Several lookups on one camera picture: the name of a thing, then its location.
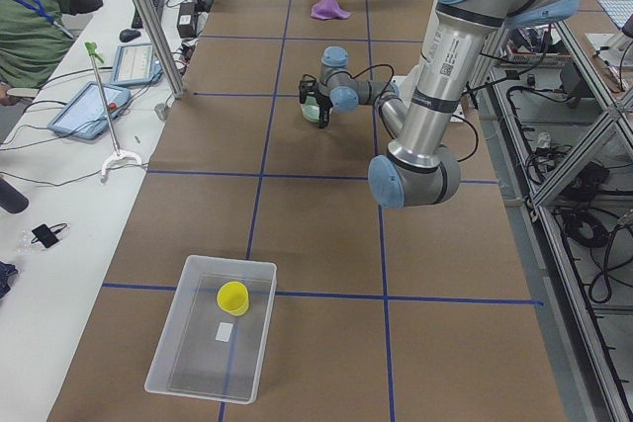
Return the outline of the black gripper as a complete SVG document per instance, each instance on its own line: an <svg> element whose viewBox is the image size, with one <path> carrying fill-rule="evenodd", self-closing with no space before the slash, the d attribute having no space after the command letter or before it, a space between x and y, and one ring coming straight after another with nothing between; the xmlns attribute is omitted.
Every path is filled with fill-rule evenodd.
<svg viewBox="0 0 633 422"><path fill-rule="evenodd" d="M330 121L330 113L333 109L329 96L323 95L319 91L314 91L314 98L319 109L317 126L319 128L327 128L327 124Z"/></svg>

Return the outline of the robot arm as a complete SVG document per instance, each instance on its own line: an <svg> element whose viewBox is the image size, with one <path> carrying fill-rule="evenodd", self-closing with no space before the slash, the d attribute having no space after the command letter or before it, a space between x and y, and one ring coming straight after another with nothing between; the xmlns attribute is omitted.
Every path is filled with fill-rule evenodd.
<svg viewBox="0 0 633 422"><path fill-rule="evenodd" d="M409 101L391 82L361 81L347 69L348 55L327 48L318 78L303 77L302 100L316 99L319 127L332 110L374 107L393 139L368 168L372 195L383 208L437 205L461 182L460 166L442 138L486 37L502 27L540 26L574 15L581 0L436 0L438 25L420 59Z"/></svg>

